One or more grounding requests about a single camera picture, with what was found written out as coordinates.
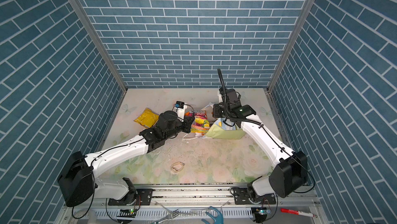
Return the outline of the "yellow snack packet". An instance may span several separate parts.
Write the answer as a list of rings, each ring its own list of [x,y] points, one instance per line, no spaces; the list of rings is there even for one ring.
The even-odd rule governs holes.
[[[134,120],[134,122],[148,129],[156,124],[158,119],[158,114],[152,112],[149,108],[146,108],[143,113]]]

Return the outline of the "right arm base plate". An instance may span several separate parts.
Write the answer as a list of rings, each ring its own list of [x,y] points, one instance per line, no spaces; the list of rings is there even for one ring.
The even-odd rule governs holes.
[[[229,189],[236,205],[247,204],[276,204],[274,194],[257,195],[252,188],[232,187]]]

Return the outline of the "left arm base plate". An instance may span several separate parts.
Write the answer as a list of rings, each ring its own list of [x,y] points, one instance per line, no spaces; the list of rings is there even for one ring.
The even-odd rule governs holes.
[[[144,189],[137,189],[134,191],[129,191],[125,197],[121,200],[109,199],[108,205],[109,206],[128,206],[128,205],[135,205],[135,206],[146,206],[151,204],[153,196],[153,189],[151,188],[144,188]]]

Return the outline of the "pink colourful candy packet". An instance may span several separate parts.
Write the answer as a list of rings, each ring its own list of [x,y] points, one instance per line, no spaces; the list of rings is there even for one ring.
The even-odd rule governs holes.
[[[195,111],[192,114],[194,120],[191,125],[191,132],[193,133],[207,133],[210,129],[210,122],[208,120],[205,110]]]

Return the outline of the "floral paper gift bag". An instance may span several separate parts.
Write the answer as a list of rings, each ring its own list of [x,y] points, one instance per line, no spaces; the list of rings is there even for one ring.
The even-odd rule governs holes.
[[[236,125],[229,126],[227,125],[228,120],[225,118],[215,119],[212,117],[213,111],[213,103],[210,103],[206,107],[201,110],[205,110],[208,120],[210,122],[210,129],[207,133],[204,133],[205,136],[202,138],[214,138],[214,139],[241,139],[245,136],[246,132],[242,129],[238,128]],[[199,139],[195,138],[195,133],[190,132],[189,134],[183,137],[183,140],[192,140]]]

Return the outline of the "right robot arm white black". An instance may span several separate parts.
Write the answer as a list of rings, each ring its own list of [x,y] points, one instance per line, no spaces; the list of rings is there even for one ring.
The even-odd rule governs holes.
[[[220,88],[219,104],[214,105],[213,117],[226,118],[248,134],[268,156],[273,171],[248,184],[249,198],[255,202],[265,195],[281,198],[307,183],[309,179],[307,156],[295,152],[273,134],[249,105],[242,105],[234,89]]]

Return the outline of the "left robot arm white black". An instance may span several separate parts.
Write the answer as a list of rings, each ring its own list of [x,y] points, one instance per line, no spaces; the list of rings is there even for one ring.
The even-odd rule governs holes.
[[[180,132],[190,133],[193,122],[193,116],[179,116],[168,110],[160,114],[155,125],[124,143],[87,155],[80,151],[71,154],[57,179],[66,206],[78,206],[89,198],[108,198],[124,205],[133,203],[136,192],[130,179],[113,183],[99,177],[127,160],[160,148]]]

